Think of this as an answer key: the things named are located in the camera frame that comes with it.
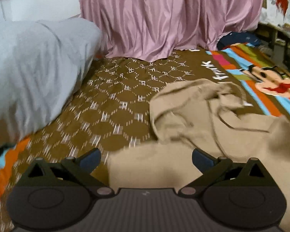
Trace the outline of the beige garment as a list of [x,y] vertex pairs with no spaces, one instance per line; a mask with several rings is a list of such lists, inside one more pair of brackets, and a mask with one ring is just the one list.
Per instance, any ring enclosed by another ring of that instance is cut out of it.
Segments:
[[281,227],[290,231],[290,122],[285,116],[250,113],[239,86],[207,79],[167,85],[151,99],[149,109],[157,141],[109,156],[112,189],[179,190],[201,176],[192,163],[195,148],[235,162],[256,157],[287,199]]

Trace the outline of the brown colourful cartoon bedspread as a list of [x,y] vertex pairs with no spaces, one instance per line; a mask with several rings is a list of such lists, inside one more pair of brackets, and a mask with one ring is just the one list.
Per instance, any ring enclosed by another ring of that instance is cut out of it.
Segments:
[[0,231],[13,228],[4,207],[6,197],[34,158],[56,162],[93,147],[106,157],[110,151],[152,140],[149,102],[169,83],[199,78],[231,81],[244,89],[252,112],[290,120],[290,95],[259,91],[245,74],[251,65],[271,67],[272,62],[247,43],[222,51],[174,51],[155,62],[132,58],[94,62],[80,90],[53,123],[0,150]]

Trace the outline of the light grey pillow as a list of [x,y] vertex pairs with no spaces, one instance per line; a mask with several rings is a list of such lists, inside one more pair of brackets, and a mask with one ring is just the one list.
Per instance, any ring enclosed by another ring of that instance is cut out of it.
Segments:
[[0,23],[0,147],[57,118],[80,88],[101,36],[82,18]]

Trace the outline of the dark blue cloth item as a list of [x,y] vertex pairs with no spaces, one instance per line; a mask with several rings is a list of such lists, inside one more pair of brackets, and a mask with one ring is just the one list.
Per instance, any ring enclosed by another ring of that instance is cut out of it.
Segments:
[[232,44],[239,43],[249,43],[255,47],[258,47],[262,44],[260,39],[250,32],[230,32],[218,41],[217,49],[223,50]]

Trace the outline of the dark wooden desk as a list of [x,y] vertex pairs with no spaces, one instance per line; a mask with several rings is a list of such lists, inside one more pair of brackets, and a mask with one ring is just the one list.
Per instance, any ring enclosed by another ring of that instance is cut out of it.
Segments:
[[290,24],[275,26],[270,23],[259,23],[255,34],[268,43],[269,48],[275,50],[280,46],[282,62],[290,70]]

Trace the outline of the pink satin curtain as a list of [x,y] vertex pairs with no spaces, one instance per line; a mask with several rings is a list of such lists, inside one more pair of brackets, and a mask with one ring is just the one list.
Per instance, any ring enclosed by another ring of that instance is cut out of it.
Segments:
[[102,31],[108,58],[148,62],[173,50],[215,50],[230,32],[254,30],[263,0],[79,0],[81,15]]

